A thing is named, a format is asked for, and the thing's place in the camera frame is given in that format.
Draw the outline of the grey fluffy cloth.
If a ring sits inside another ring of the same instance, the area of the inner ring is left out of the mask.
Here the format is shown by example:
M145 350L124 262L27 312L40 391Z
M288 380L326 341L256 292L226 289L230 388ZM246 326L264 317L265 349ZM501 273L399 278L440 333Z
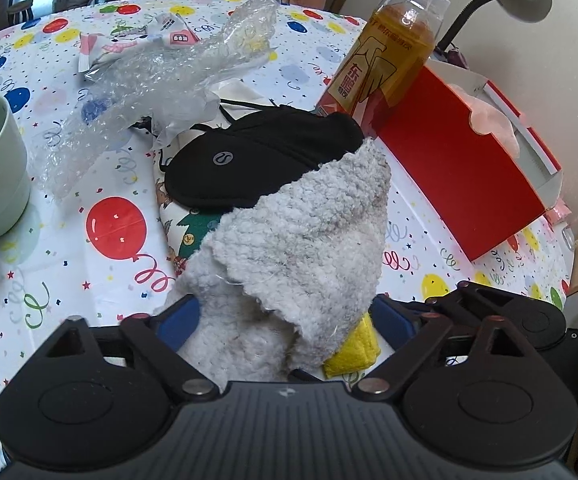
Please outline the grey fluffy cloth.
M376 294L390 183L385 155L366 140L225 214L167 297L200 304L178 354L219 387L318 370Z

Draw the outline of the christmas tree tote bag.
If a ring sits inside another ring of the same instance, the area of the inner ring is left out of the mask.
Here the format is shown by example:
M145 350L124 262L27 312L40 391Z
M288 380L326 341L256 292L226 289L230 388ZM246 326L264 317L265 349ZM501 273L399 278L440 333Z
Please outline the christmas tree tote bag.
M221 99L221 105L231 116L231 119L223 112L218 112L211 122L204 122L195 125L193 129L178 133L169 145L165 148L159 148L153 153L155 155L155 162L153 163L155 197L159 207L160 223L167 239L167 260L173 264L175 276L179 276L185 271L188 259L198 249L203 237L219 224L221 214L201 214L197 209L189 209L175 203L164 185L167 164L189 142L202 136L205 130L227 128L235 119L255 112L253 107L227 104L226 100L273 106L272 101L260 96L237 79L219 84L215 93Z

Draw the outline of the red cardboard box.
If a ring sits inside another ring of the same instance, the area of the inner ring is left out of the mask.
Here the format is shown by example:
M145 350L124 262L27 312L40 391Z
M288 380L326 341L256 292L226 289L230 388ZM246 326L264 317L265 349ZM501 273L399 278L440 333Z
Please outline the red cardboard box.
M458 89L510 122L518 156L493 134L475 132ZM427 63L378 136L469 260L553 208L562 189L562 167L514 104L486 77L448 63Z

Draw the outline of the amber tea drink bottle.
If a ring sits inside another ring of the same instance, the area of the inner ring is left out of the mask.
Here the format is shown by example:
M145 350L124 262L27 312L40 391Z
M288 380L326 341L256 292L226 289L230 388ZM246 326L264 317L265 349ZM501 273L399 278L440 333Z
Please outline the amber tea drink bottle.
M382 0L316 105L376 136L436 45L450 0Z

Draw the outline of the yellow sponge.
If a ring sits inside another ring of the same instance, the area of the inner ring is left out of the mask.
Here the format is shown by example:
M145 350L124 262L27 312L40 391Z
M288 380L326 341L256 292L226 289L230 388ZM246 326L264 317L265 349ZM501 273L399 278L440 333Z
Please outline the yellow sponge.
M362 372L374 365L380 356L376 330L365 313L339 350L323 364L327 379Z

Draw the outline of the balloon pattern tablecloth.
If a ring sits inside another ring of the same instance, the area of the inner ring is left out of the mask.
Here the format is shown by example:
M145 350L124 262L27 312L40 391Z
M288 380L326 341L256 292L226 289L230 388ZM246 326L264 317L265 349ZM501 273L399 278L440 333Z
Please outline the balloon pattern tablecloth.
M180 16L200 38L215 34L240 0L124 0L65 11L0 32L0 95L31 152L57 148L74 110L102 110L78 73L80 36L112 36L159 15ZM164 304L174 282L167 237L186 223L160 221L159 156L140 130L120 133L70 196L33 188L19 223L0 238L0 392L69 315L110 325ZM538 219L469 261L400 168L394 168L379 290L423 300L470 280L561 306L572 255L562 233ZM4 458L0 447L0 468Z

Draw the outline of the panda wet wipes pack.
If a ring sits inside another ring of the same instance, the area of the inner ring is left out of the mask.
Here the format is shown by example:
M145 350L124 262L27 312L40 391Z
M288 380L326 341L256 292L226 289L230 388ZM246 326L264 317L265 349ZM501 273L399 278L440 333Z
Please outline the panda wet wipes pack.
M82 32L77 67L81 74L88 73L140 50L189 47L199 41L200 38L181 16L161 13L152 16L146 25L119 27L109 35Z

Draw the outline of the clear bubble wrap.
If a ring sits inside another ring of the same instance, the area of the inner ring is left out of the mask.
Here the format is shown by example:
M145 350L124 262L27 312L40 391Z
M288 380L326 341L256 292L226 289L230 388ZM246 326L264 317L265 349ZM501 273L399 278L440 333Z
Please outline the clear bubble wrap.
M163 146L217 113L215 87L263 65L272 51L279 0L248 0L221 30L197 44L152 40L85 75L87 96L66 116L59 138L35 138L32 175L62 200L128 128L148 118Z

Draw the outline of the small wooden stool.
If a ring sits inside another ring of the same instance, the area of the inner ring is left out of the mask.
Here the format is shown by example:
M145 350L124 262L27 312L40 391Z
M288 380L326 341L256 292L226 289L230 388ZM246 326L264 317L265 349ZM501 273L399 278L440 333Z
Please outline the small wooden stool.
M24 24L34 18L34 0L22 0L13 3L7 9L7 18L10 25Z

